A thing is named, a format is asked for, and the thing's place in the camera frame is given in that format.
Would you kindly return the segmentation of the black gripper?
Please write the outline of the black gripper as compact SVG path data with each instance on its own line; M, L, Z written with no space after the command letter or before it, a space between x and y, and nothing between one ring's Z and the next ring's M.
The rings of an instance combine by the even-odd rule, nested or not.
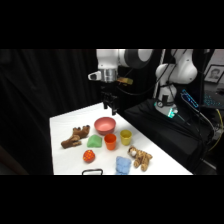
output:
M104 105L104 109L108 109L109 106L112 107L112 116L117 113L117 105L115 105L116 96L116 83L103 83L101 85L101 99Z

